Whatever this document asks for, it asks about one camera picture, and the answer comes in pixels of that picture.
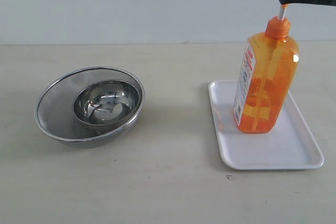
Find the small stainless steel bowl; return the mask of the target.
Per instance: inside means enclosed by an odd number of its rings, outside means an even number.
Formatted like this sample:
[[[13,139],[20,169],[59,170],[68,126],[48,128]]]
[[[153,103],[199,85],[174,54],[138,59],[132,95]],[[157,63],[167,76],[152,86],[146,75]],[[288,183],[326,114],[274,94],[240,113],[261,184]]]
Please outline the small stainless steel bowl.
[[[86,129],[100,134],[124,124],[140,105],[141,94],[129,82],[105,80],[85,87],[73,101],[73,112]]]

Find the white rectangular plastic tray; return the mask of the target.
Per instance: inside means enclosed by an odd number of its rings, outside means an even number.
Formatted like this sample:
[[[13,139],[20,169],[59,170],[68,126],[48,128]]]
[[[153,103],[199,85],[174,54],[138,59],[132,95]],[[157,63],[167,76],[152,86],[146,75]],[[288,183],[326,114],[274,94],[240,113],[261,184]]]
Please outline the white rectangular plastic tray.
[[[295,170],[323,165],[322,151],[290,93],[270,132],[247,134],[240,131],[233,114],[236,84],[236,80],[216,80],[208,85],[219,152],[228,167]]]

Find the orange pump soap bottle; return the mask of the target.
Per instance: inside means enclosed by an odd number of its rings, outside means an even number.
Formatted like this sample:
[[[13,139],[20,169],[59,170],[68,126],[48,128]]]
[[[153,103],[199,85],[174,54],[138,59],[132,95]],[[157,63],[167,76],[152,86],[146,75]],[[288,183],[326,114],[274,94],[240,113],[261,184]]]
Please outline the orange pump soap bottle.
[[[266,30],[247,39],[237,79],[233,114],[245,133],[268,133],[276,124],[299,64],[299,46],[289,36],[286,4]]]

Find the steel mesh colander basket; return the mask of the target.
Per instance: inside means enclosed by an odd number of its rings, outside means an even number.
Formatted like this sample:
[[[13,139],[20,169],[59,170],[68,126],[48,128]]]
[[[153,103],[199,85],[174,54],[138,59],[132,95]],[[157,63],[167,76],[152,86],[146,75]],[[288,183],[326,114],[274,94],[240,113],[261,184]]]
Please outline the steel mesh colander basket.
[[[128,121],[102,134],[84,128],[73,113],[73,102],[85,87],[99,81],[122,80],[134,85],[141,94],[140,105]],[[40,96],[34,117],[39,129],[64,145],[94,148],[125,135],[136,123],[144,106],[145,89],[132,73],[114,67],[88,67],[68,73],[52,83]]]

